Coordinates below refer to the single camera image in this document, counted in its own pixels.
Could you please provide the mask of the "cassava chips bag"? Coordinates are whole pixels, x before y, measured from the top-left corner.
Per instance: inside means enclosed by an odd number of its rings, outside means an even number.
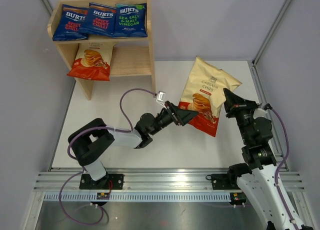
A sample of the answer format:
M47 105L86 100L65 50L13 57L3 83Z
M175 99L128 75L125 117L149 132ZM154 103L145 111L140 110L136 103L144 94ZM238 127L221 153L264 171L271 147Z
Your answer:
M112 53L116 44L116 42L80 43L67 75L90 81L109 81Z
M242 83L197 56L185 84L178 107L197 111L189 124L215 137L218 130L221 108L226 101L224 89L233 92Z

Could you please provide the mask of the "blue Burts chilli bag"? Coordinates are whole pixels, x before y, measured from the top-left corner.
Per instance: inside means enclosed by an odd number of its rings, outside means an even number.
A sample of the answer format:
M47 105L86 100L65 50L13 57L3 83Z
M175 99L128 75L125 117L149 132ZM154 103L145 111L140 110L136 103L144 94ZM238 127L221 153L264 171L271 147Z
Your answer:
M87 33L82 33L80 27L88 14L88 8L62 5L62 14L59 24L53 34L53 41L86 40Z

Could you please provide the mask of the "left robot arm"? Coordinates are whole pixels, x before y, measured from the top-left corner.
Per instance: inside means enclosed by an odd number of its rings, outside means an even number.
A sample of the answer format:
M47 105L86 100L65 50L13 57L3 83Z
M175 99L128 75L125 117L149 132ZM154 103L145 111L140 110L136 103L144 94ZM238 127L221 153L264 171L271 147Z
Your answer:
M164 103L157 115L143 114L131 130L111 127L101 118L95 118L68 137L67 153L74 157L84 172L81 174L80 189L103 190L116 186L112 177L100 161L100 156L110 147L142 149L149 145L152 136L174 123L188 124L199 113L180 109L170 101Z

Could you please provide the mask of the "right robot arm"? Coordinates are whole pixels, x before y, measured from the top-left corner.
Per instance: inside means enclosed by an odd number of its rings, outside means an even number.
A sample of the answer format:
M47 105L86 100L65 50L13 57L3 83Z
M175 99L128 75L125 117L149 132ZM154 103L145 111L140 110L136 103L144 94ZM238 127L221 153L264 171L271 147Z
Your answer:
M226 117L236 120L244 146L244 163L232 165L227 171L227 183L245 194L266 230L310 230L295 210L280 177L277 163L269 145L273 138L272 121L266 118L266 104L261 107L227 88L224 108Z

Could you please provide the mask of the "Burts sea salt vinegar bag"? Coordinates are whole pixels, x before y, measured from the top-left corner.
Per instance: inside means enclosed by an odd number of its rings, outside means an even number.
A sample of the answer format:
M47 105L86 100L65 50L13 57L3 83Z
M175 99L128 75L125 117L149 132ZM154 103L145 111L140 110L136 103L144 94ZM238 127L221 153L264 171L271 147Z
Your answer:
M116 4L114 38L145 38L147 4Z

